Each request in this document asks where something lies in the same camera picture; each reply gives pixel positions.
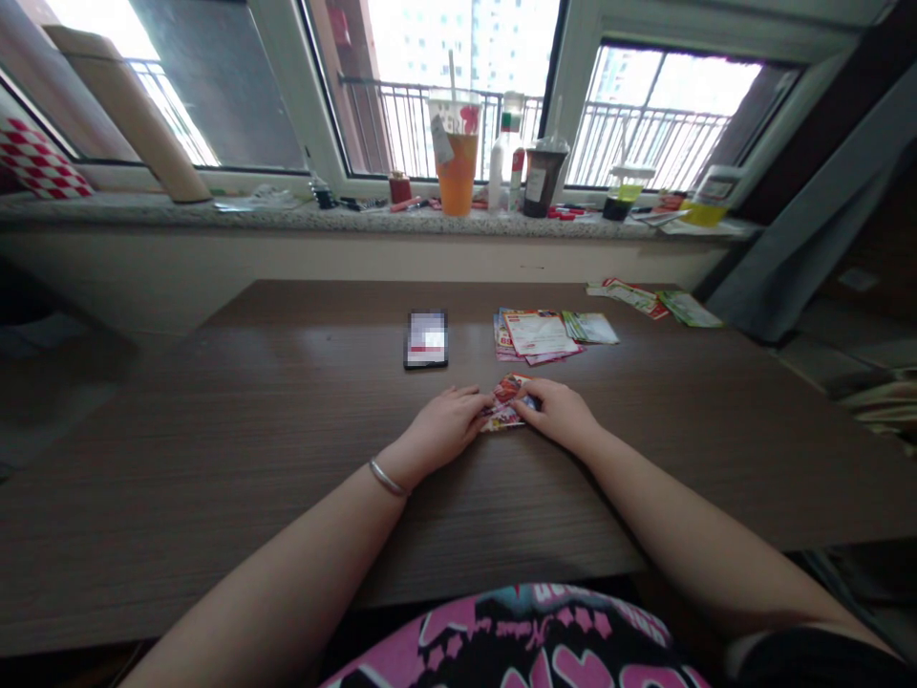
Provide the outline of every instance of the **cardboard tube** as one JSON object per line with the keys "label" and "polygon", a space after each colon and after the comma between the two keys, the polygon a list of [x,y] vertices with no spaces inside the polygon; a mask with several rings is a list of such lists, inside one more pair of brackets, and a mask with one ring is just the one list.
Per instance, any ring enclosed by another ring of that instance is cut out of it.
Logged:
{"label": "cardboard tube", "polygon": [[42,28],[175,203],[213,198],[114,43],[67,27]]}

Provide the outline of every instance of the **gray curtain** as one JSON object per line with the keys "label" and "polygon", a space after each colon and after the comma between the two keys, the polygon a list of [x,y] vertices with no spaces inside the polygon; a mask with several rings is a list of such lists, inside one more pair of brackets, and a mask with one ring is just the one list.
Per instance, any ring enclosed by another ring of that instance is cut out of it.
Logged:
{"label": "gray curtain", "polygon": [[917,65],[869,112],[707,300],[733,327],[768,342],[802,309],[882,200],[917,138]]}

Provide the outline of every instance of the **smartphone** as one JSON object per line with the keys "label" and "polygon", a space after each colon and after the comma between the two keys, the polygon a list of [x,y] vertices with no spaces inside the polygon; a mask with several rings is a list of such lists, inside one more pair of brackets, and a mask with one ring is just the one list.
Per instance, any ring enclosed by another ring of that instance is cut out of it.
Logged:
{"label": "smartphone", "polygon": [[449,365],[446,311],[411,311],[404,334],[404,368],[445,368]]}

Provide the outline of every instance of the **hand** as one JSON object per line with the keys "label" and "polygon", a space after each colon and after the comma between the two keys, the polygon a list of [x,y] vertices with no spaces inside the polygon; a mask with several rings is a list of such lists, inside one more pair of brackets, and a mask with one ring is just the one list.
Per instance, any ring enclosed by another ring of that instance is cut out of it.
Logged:
{"label": "hand", "polygon": [[493,395],[478,394],[478,389],[450,387],[431,399],[404,434],[376,457],[386,475],[413,490],[461,454],[487,422],[480,412],[496,403]]}
{"label": "hand", "polygon": [[[542,403],[541,411],[522,403],[525,396],[538,399]],[[566,385],[542,377],[522,386],[513,408],[522,420],[580,458],[606,433],[582,397]]]}

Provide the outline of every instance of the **red and white checkered fabric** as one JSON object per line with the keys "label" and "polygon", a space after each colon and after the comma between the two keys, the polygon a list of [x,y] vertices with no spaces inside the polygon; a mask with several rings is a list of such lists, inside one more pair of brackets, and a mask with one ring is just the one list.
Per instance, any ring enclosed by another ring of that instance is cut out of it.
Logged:
{"label": "red and white checkered fabric", "polygon": [[0,162],[38,198],[92,196],[93,188],[42,132],[22,119],[0,119]]}

